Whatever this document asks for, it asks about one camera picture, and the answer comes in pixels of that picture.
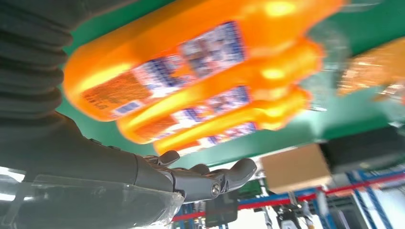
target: robotic hand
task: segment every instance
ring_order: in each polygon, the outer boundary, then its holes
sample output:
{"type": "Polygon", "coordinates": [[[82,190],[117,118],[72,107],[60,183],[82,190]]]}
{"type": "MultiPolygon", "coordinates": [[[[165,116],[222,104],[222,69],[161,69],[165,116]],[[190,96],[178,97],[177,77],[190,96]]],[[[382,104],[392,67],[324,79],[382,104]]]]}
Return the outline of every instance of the robotic hand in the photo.
{"type": "Polygon", "coordinates": [[[257,169],[251,159],[238,161],[230,170],[219,169],[213,172],[210,172],[204,164],[196,165],[189,170],[166,168],[179,158],[176,151],[168,151],[160,157],[145,157],[155,170],[169,179],[173,191],[180,192],[185,202],[214,199],[222,193],[236,190],[242,187],[257,169]]]}

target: white wall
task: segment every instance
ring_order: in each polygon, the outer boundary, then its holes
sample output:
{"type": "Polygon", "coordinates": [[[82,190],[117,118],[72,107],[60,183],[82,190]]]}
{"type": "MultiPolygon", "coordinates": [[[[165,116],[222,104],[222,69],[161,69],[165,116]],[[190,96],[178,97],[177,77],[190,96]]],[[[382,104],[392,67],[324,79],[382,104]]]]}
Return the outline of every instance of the white wall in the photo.
{"type": "MultiPolygon", "coordinates": [[[[382,192],[380,190],[374,190],[375,195],[385,211],[391,225],[394,229],[405,228],[405,195],[399,190],[391,190],[382,192]]],[[[374,219],[376,227],[378,229],[384,229],[385,226],[378,215],[373,203],[371,202],[366,192],[361,193],[364,202],[366,203],[371,216],[374,219]]]]}

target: green ceiling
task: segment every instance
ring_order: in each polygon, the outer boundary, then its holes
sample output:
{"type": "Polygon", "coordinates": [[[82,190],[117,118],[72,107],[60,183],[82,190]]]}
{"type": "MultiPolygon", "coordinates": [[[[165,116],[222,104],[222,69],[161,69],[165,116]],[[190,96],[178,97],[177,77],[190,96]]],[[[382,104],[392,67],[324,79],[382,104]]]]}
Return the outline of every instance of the green ceiling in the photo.
{"type": "MultiPolygon", "coordinates": [[[[97,17],[79,27],[74,33],[75,41],[65,50],[71,54],[77,47],[123,26],[172,0],[140,0],[123,9],[97,17]]],[[[348,37],[353,54],[361,53],[392,39],[405,36],[405,0],[385,0],[374,9],[358,13],[340,13],[332,21],[348,37]]],[[[376,89],[365,90],[348,97],[333,97],[328,111],[306,111],[286,128],[277,131],[260,131],[219,146],[183,157],[175,164],[191,167],[198,163],[218,165],[247,156],[275,151],[319,139],[330,139],[386,125],[387,120],[381,104],[370,102],[376,89]]],[[[124,139],[114,122],[94,121],[74,109],[66,100],[59,112],[76,121],[83,134],[104,145],[113,145],[123,150],[140,154],[155,154],[152,145],[136,145],[124,139]]]]}

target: plastic wrap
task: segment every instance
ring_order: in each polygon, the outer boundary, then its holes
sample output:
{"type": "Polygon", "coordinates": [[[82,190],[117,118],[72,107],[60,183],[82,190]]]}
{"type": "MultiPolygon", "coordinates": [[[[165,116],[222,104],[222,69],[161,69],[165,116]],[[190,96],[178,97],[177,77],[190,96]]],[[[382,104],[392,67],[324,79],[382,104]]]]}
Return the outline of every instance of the plastic wrap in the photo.
{"type": "Polygon", "coordinates": [[[123,183],[0,170],[0,228],[131,229],[169,225],[184,198],[123,183]]]}
{"type": "Polygon", "coordinates": [[[384,0],[350,0],[343,8],[343,12],[360,12],[369,10],[376,5],[382,3],[384,0]]]}
{"type": "Polygon", "coordinates": [[[387,99],[381,102],[381,106],[389,122],[396,127],[402,126],[405,121],[405,85],[391,85],[386,88],[384,97],[387,99]]]}
{"type": "Polygon", "coordinates": [[[309,37],[324,46],[326,55],[322,70],[302,81],[300,85],[312,94],[311,109],[326,111],[328,100],[335,94],[336,82],[346,69],[350,56],[349,46],[344,35],[333,23],[326,21],[313,27],[309,37]]]}
{"type": "Polygon", "coordinates": [[[338,94],[405,81],[404,53],[403,37],[355,56],[342,77],[338,94]]]}

